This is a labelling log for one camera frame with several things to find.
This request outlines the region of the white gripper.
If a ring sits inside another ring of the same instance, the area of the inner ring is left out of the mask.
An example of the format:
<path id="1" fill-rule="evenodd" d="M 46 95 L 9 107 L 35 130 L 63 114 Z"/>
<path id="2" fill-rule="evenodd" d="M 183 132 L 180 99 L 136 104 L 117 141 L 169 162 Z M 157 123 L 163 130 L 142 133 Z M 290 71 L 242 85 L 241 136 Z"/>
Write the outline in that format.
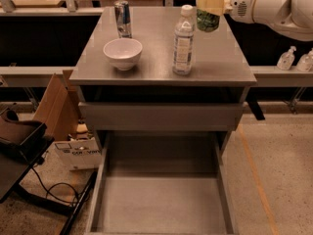
<path id="1" fill-rule="evenodd" d="M 196 0 L 197 8 L 216 16 L 229 13 L 239 23 L 253 24 L 253 10 L 256 0 Z"/>

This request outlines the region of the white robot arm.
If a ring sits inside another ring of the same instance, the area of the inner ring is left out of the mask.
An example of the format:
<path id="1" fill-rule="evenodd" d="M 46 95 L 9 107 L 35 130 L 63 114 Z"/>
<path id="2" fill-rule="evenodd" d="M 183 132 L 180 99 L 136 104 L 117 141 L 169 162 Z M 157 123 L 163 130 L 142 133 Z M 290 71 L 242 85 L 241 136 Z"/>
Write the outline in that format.
<path id="1" fill-rule="evenodd" d="M 216 16 L 228 14 L 245 24 L 265 24 L 299 41 L 313 40 L 313 0 L 196 0 L 197 8 Z"/>

